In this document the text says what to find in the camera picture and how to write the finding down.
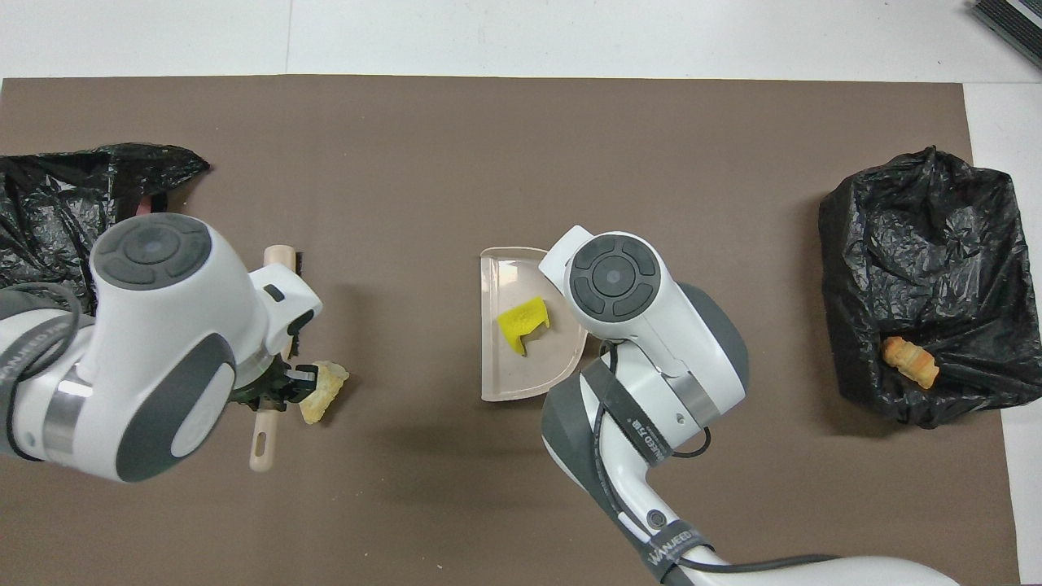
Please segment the black control button panel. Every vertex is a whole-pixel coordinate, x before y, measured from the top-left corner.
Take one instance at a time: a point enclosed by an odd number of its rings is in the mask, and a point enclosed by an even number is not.
[[[601,235],[575,253],[568,275],[572,297],[590,317],[620,322],[640,315],[662,282],[654,252],[622,235]]]
[[[147,291],[184,280],[209,258],[206,225],[178,214],[129,218],[95,244],[98,276],[121,289]]]

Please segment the black plastic bag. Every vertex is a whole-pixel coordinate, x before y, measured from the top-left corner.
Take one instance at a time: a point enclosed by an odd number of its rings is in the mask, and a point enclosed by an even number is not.
[[[143,200],[159,200],[207,169],[190,150],[146,144],[0,156],[0,287],[64,285],[93,315],[94,241]]]
[[[1027,245],[1009,175],[928,148],[847,177],[821,202],[822,292],[840,392],[933,429],[1042,395]],[[888,336],[926,348],[934,386],[883,362]]]

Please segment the brown paper surface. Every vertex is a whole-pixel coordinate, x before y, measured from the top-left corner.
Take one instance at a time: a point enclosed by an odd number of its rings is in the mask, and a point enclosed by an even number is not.
[[[171,211],[248,267],[270,244],[303,252],[325,311],[301,359],[352,377],[321,424],[281,418],[265,474],[247,467],[239,406],[139,485],[0,459],[0,582],[652,583],[546,455],[541,398],[479,399],[478,253],[548,248],[576,223],[649,240],[749,347],[749,396],[713,447],[650,475],[724,559],[890,555],[965,584],[1017,581],[998,414],[926,432],[846,402],[819,289],[818,201],[932,144],[968,158],[959,86],[4,81],[4,154],[124,141],[214,165]]]

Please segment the white floor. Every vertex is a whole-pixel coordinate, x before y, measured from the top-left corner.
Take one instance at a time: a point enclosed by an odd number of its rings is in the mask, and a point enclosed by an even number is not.
[[[367,73],[953,81],[1042,249],[1042,70],[963,0],[0,0],[4,77]],[[1042,401],[1002,416],[1042,583]]]

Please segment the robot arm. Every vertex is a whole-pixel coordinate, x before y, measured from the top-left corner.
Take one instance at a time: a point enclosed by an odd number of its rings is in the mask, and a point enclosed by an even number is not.
[[[43,372],[23,376],[32,361],[5,363],[0,450],[141,481],[198,448],[232,389],[249,402],[271,393],[299,400],[314,388],[314,373],[290,371],[275,355],[321,301],[286,267],[248,273],[205,223],[176,214],[125,220],[98,239],[91,273],[97,320],[56,333],[72,342]],[[31,341],[48,345],[48,328],[72,327],[69,312],[17,295],[0,309],[4,357],[28,356]]]
[[[675,283],[659,253],[632,235],[594,237],[575,226],[540,269],[584,327],[612,342],[609,355],[550,390],[543,441],[660,583],[954,584],[891,558],[726,564],[648,486],[646,474],[745,396],[748,355],[737,329],[708,295]]]

